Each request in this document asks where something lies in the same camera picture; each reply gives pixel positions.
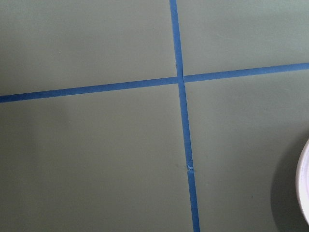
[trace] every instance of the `gray surface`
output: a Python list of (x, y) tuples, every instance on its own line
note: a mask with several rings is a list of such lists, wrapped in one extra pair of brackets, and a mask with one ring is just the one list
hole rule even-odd
[(192, 231), (177, 85), (0, 112), (0, 231)]
[(309, 62), (307, 0), (178, 0), (184, 74)]
[(166, 0), (1, 0), (0, 95), (176, 75)]
[(201, 231), (306, 232), (295, 173), (309, 71), (187, 83)]

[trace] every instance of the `floor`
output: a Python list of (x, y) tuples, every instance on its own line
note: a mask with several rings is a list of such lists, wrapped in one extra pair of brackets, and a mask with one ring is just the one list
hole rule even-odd
[(0, 2), (0, 230), (304, 232), (309, 2)]

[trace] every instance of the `white bowl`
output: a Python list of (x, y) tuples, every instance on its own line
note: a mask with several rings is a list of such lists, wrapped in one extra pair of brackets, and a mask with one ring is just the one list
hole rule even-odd
[(297, 165), (296, 193), (300, 209), (309, 224), (309, 140), (301, 152)]

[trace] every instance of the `vertical blue line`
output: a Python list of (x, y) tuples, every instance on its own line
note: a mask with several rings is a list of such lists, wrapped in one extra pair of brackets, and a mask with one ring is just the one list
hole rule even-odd
[(180, 109), (181, 109), (182, 123), (183, 123), (183, 140), (184, 140), (185, 158), (186, 158), (186, 163), (187, 163), (187, 168), (188, 168), (187, 174), (188, 174), (188, 182), (189, 182), (193, 231), (199, 232), (200, 229), (199, 229), (198, 208), (197, 208), (197, 191), (195, 187), (195, 177), (194, 177), (193, 160), (192, 160), (187, 97), (186, 97), (185, 85), (184, 85), (184, 79), (183, 79), (183, 56), (182, 56), (182, 48), (181, 48), (181, 41), (180, 41), (177, 2), (176, 0), (169, 0), (169, 4), (170, 4), (170, 13), (171, 13), (173, 37), (174, 37), (174, 49), (175, 49), (176, 69), (177, 69), (177, 78), (178, 78)]

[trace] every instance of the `blue grout line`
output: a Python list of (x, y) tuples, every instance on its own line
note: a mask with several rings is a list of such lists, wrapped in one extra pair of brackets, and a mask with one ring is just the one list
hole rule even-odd
[(169, 4), (170, 4), (170, 13), (171, 13), (173, 37), (174, 37), (174, 49), (175, 49), (176, 69), (177, 69), (177, 78), (178, 78), (180, 109), (181, 109), (182, 123), (183, 123), (183, 140), (184, 140), (185, 158), (186, 158), (186, 164), (188, 168), (187, 174), (188, 174), (188, 183), (189, 183), (189, 194), (190, 194), (190, 203), (191, 203), (193, 231), (199, 232), (200, 228), (199, 228), (199, 218), (198, 218), (198, 208), (197, 208), (197, 191), (196, 191), (196, 186), (195, 186), (195, 174), (194, 174), (193, 160), (192, 160), (187, 97), (186, 97), (185, 85), (184, 85), (184, 79), (183, 79), (183, 57), (182, 57), (181, 40), (180, 40), (179, 23), (178, 23), (177, 2), (176, 0), (169, 0)]
[(243, 70), (234, 70), (234, 71), (225, 71), (225, 72), (211, 72), (204, 74), (188, 75), (184, 76), (185, 82), (195, 82), (195, 81), (206, 81), (214, 79), (223, 79), (239, 76), (251, 76), (251, 75), (261, 75), (267, 73), (280, 73), (280, 72), (289, 72), (297, 70), (309, 69), (309, 63), (301, 64), (288, 64), (288, 65), (279, 65), (272, 67), (262, 67), (254, 69), (243, 69)]
[(129, 89), (129, 88), (170, 85), (170, 84), (177, 84), (177, 83), (178, 83), (177, 77), (167, 77), (167, 78), (160, 78), (160, 79), (123, 82), (123, 83), (107, 84), (107, 85), (99, 85), (99, 86), (66, 88), (66, 89), (49, 90), (49, 91), (41, 91), (41, 92), (33, 92), (33, 93), (21, 93), (21, 94), (0, 96), (0, 103), (23, 101), (23, 100), (30, 100), (30, 99), (39, 99), (39, 98), (51, 98), (51, 97), (84, 94), (84, 93), (105, 92), (105, 91), (121, 90), (121, 89)]

